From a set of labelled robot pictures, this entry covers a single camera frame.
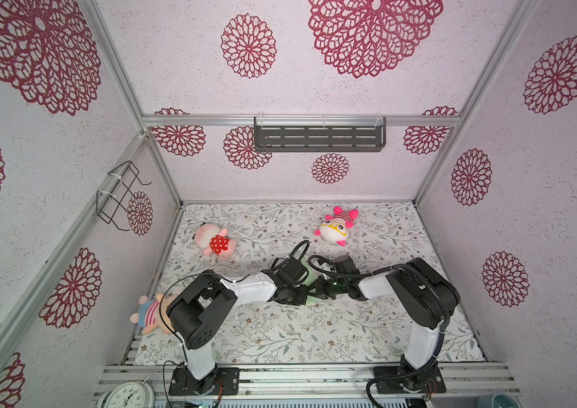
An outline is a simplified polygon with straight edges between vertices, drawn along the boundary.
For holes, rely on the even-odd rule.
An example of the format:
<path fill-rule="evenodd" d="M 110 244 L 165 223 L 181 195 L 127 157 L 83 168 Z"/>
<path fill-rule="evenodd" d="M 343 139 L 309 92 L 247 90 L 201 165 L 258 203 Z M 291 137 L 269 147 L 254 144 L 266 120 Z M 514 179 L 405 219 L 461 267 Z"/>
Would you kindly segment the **light green paper sheet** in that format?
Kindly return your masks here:
<path fill-rule="evenodd" d="M 314 282 L 316 282 L 318 277 L 319 277 L 319 274 L 317 272 L 310 272 L 310 273 L 312 273 L 314 275 Z M 307 298 L 305 301 L 305 306 L 312 306 L 312 305 L 317 304 L 320 301 L 321 301 L 321 299 L 314 299 L 313 297 L 311 298 L 307 295 Z"/>

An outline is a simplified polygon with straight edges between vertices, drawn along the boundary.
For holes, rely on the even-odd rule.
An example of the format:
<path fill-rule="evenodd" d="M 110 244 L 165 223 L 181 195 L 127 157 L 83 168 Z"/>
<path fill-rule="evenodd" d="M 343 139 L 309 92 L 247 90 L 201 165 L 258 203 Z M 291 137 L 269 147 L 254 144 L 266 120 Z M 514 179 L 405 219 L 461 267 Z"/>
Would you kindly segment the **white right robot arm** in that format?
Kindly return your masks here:
<path fill-rule="evenodd" d="M 397 297 L 412 320 L 402 366 L 408 372 L 417 372 L 436 363 L 460 296 L 422 258 L 368 273 L 361 273 L 347 255 L 336 259 L 312 255 L 308 265 L 322 275 L 310 286 L 312 294 L 320 299 L 334 299 L 342 293 L 357 301 Z"/>

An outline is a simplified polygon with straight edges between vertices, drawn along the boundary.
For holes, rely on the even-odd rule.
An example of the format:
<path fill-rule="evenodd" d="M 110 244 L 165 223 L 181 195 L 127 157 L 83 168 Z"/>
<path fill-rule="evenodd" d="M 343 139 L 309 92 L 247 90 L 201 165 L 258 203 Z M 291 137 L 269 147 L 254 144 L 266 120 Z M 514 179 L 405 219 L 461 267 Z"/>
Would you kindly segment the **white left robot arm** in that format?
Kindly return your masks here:
<path fill-rule="evenodd" d="M 194 276 L 167 307 L 164 326 L 181 341 L 185 367 L 196 381 L 210 380 L 216 370 L 212 338 L 235 308 L 276 302 L 303 305 L 309 271 L 298 263 L 289 270 L 263 270 L 242 279 L 226 278 L 212 270 Z"/>

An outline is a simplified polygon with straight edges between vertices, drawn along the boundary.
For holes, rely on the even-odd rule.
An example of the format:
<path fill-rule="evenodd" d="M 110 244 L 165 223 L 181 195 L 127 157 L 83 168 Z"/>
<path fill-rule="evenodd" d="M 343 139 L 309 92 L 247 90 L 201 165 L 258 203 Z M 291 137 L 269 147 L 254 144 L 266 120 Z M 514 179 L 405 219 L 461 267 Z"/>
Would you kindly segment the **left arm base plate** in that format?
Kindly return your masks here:
<path fill-rule="evenodd" d="M 237 367 L 215 367 L 204 379 L 196 380 L 187 367 L 173 371 L 170 396 L 230 396 L 238 393 L 241 370 Z"/>

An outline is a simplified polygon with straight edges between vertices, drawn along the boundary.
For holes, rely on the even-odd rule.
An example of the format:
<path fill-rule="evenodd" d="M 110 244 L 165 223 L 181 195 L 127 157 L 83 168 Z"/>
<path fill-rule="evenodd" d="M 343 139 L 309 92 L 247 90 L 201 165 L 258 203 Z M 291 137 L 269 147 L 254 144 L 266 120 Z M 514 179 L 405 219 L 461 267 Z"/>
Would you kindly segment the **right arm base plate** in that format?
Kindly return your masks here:
<path fill-rule="evenodd" d="M 412 375 L 410 367 L 402 368 L 398 365 L 375 367 L 375 378 L 388 377 L 388 380 L 377 382 L 380 394 L 442 394 L 446 393 L 446 384 L 442 378 L 437 363 L 431 367 Z"/>

